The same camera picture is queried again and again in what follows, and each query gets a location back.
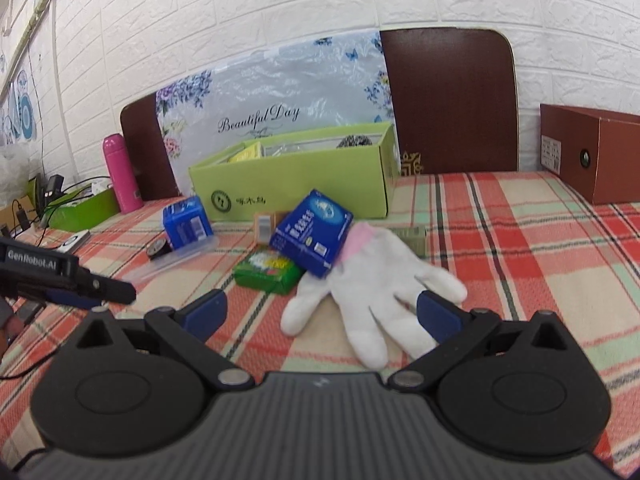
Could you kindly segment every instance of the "gray ribbed surface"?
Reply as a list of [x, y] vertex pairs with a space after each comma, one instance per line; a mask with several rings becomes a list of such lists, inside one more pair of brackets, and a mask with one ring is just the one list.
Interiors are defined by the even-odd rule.
[[225, 394], [189, 436], [153, 454], [101, 461], [54, 451], [37, 480], [611, 480], [588, 456], [519, 466], [453, 439], [418, 396], [375, 374], [270, 374]]

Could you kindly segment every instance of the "table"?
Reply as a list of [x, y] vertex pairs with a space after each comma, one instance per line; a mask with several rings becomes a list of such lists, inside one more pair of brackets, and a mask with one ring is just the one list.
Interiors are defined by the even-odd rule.
[[[93, 272], [122, 277], [145, 263], [159, 236], [162, 208], [148, 203], [92, 229], [79, 256]], [[550, 173], [476, 173], [403, 178], [390, 214], [374, 224], [425, 225], [428, 261], [447, 267], [468, 287], [463, 307], [488, 307], [505, 319], [557, 312], [603, 377], [612, 416], [597, 449], [619, 474], [640, 466], [640, 204], [589, 206]], [[288, 298], [235, 285], [233, 266], [252, 248], [252, 225], [220, 223], [217, 250], [156, 278], [119, 317], [187, 304], [213, 287], [228, 295], [229, 313], [208, 344], [256, 376], [267, 370], [323, 372], [362, 368], [328, 298], [296, 339], [281, 334]], [[44, 245], [67, 234], [47, 232]], [[0, 374], [25, 369], [78, 325], [81, 311], [49, 306], [2, 359]], [[407, 357], [388, 341], [387, 376]], [[28, 412], [43, 365], [23, 380], [0, 381], [0, 455], [16, 463], [41, 441]]]

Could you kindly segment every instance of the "pink glove cuff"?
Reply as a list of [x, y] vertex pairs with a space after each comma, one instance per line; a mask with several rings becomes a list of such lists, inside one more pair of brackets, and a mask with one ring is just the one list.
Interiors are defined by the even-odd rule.
[[352, 226], [335, 263], [344, 263], [354, 254], [360, 252], [361, 248], [371, 241], [375, 233], [375, 229], [366, 222], [359, 222]]

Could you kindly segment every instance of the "pale green box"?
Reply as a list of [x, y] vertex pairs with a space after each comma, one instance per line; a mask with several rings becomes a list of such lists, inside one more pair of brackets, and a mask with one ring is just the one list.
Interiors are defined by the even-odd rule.
[[[336, 148], [348, 136], [367, 136], [370, 146]], [[391, 123], [307, 130], [260, 139], [266, 156], [227, 162], [256, 142], [240, 142], [189, 168], [196, 194], [211, 221], [249, 221], [254, 213], [291, 211], [312, 189], [353, 212], [385, 218], [398, 177]], [[295, 152], [271, 156], [280, 146]]]

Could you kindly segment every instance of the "blue box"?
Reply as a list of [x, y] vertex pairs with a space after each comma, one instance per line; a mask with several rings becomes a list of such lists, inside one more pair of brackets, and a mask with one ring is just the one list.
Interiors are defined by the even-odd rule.
[[174, 250], [213, 236], [209, 219], [197, 196], [165, 207], [162, 211], [162, 226]]
[[276, 227], [269, 245], [318, 278], [324, 278], [347, 238], [353, 214], [313, 190]]

